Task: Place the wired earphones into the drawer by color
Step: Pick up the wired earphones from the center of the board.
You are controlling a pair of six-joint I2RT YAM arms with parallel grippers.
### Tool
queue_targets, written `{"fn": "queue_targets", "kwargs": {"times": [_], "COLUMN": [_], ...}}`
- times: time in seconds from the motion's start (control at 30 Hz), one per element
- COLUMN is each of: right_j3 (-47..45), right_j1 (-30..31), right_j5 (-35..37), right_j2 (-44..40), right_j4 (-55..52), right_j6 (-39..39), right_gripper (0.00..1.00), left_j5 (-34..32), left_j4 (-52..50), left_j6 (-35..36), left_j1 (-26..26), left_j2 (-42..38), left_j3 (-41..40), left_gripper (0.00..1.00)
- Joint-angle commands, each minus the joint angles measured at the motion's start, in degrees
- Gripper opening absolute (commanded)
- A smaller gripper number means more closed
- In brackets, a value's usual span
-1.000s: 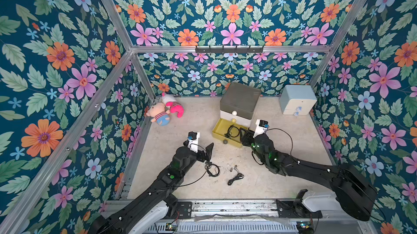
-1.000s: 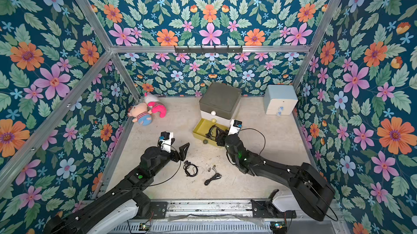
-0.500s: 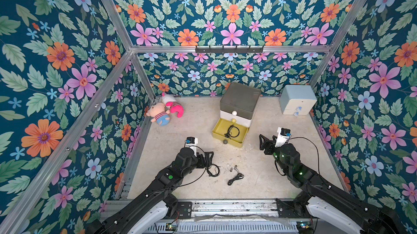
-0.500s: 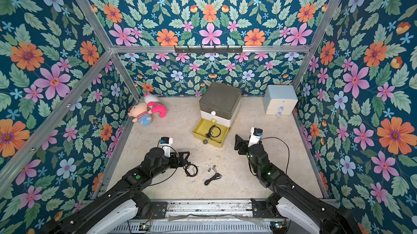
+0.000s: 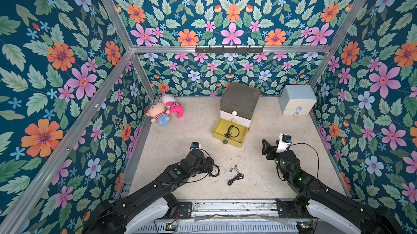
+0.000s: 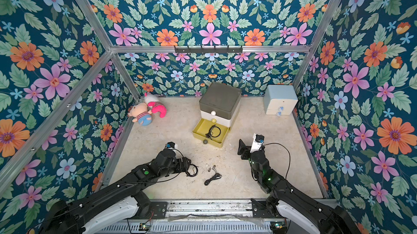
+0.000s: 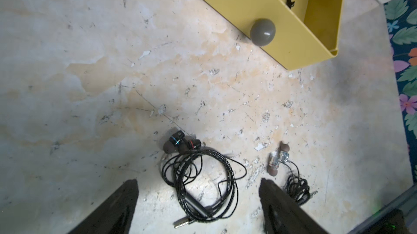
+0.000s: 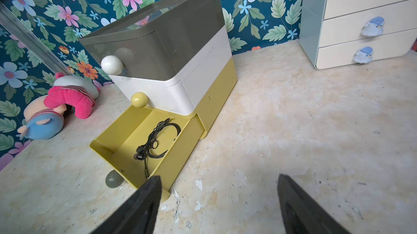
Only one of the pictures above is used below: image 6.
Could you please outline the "black earphones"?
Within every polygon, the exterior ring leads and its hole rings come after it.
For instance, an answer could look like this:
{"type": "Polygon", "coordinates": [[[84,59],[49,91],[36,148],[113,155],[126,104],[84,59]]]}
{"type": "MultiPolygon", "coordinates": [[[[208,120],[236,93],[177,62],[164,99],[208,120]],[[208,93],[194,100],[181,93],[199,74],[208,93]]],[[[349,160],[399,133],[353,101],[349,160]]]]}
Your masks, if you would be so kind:
{"type": "Polygon", "coordinates": [[[217,172],[217,168],[215,165],[211,168],[211,171],[214,172],[214,175],[210,177],[209,179],[205,180],[204,182],[205,186],[208,186],[212,181],[219,180],[222,178],[222,175],[217,172]]]}
{"type": "Polygon", "coordinates": [[[199,172],[198,166],[191,163],[185,173],[187,177],[193,178],[198,175],[198,172],[199,172]]]}
{"type": "Polygon", "coordinates": [[[205,134],[205,137],[208,139],[213,139],[219,137],[221,134],[221,128],[215,124],[209,128],[208,132],[205,134]]]}

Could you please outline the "white drawer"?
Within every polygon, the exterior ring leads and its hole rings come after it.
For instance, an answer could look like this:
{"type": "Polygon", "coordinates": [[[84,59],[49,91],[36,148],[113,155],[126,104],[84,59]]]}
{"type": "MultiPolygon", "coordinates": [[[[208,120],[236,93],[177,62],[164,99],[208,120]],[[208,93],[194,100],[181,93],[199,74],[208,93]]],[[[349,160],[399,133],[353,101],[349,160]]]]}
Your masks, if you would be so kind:
{"type": "Polygon", "coordinates": [[[227,128],[232,127],[232,125],[233,125],[233,123],[236,119],[236,116],[237,116],[237,113],[234,113],[233,116],[230,119],[226,119],[226,118],[223,118],[223,117],[214,116],[214,115],[212,115],[212,113],[208,113],[208,112],[204,112],[204,111],[201,111],[200,113],[201,113],[201,117],[203,119],[208,120],[208,121],[212,121],[212,122],[214,121],[215,123],[223,125],[227,128]]]}

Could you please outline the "yellow bottom drawer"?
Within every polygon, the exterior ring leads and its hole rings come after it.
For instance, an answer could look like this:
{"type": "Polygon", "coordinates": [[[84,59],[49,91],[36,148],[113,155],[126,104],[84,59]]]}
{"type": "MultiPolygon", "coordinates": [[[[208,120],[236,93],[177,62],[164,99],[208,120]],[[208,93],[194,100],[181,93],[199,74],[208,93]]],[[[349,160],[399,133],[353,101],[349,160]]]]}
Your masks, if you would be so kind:
{"type": "Polygon", "coordinates": [[[200,121],[198,122],[198,124],[195,126],[195,128],[192,131],[193,136],[196,139],[201,140],[203,144],[209,144],[217,148],[221,148],[223,146],[223,143],[226,137],[228,136],[229,132],[230,132],[230,128],[227,128],[217,123],[213,123],[212,121],[208,121],[203,118],[200,119],[200,121]],[[217,138],[213,138],[213,139],[206,138],[205,134],[208,132],[209,128],[215,124],[221,128],[222,134],[217,138]]]}

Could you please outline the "grey top drawer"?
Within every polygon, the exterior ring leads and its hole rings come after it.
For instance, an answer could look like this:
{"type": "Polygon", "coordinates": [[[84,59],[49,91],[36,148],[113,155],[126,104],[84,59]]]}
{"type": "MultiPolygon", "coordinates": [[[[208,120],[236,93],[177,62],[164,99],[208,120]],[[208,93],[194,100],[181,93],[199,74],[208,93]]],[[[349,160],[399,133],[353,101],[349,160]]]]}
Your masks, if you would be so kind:
{"type": "Polygon", "coordinates": [[[206,104],[200,104],[200,113],[201,116],[204,117],[208,117],[208,118],[212,118],[213,115],[211,114],[212,112],[215,112],[215,116],[220,117],[220,118],[224,118],[226,120],[231,120],[232,116],[235,114],[236,109],[237,109],[237,105],[232,105],[232,106],[228,106],[228,109],[221,109],[219,107],[215,107],[215,106],[211,106],[211,105],[206,105],[206,104]]]}

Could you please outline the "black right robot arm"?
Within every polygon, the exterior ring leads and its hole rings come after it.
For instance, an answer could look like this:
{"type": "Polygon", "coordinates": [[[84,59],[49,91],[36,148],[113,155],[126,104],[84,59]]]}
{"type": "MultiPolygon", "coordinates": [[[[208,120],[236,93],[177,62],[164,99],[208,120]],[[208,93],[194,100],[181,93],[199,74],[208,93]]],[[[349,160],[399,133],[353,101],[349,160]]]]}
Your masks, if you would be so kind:
{"type": "Polygon", "coordinates": [[[272,217],[281,216],[296,223],[309,234],[359,234],[360,230],[348,212],[332,208],[309,197],[294,187],[286,177],[269,165],[264,136],[255,135],[251,146],[241,139],[237,154],[249,161],[253,179],[269,195],[266,210],[272,217]]]}

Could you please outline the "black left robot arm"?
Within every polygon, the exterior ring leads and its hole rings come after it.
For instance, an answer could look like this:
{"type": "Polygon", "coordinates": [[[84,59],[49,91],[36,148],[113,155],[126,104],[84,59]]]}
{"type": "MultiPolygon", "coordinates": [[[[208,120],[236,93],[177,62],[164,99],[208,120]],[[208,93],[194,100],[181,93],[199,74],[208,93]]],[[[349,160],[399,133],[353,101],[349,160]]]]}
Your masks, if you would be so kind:
{"type": "Polygon", "coordinates": [[[67,203],[55,203],[39,232],[41,234],[94,234],[124,219],[152,219],[156,208],[144,190],[163,182],[163,177],[186,173],[192,162],[177,158],[172,148],[160,151],[151,162],[140,164],[117,182],[94,194],[67,203]]]}

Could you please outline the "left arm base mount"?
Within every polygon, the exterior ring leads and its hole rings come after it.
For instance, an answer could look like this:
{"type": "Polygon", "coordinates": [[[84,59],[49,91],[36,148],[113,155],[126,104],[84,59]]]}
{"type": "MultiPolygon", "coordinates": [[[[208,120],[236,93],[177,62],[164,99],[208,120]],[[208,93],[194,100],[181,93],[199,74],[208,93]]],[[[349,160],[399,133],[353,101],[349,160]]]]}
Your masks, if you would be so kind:
{"type": "Polygon", "coordinates": [[[166,217],[168,202],[150,200],[143,192],[133,198],[137,201],[138,211],[132,219],[164,219],[166,217]]]}

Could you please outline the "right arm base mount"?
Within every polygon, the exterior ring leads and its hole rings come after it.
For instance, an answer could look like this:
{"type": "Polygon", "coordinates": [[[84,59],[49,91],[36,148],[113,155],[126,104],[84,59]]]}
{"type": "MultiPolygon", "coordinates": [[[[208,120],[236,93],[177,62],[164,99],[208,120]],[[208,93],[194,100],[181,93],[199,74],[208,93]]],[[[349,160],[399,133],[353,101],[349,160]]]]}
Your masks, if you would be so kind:
{"type": "Polygon", "coordinates": [[[266,199],[251,199],[254,218],[277,218],[279,216],[275,206],[275,199],[269,196],[266,199]]]}

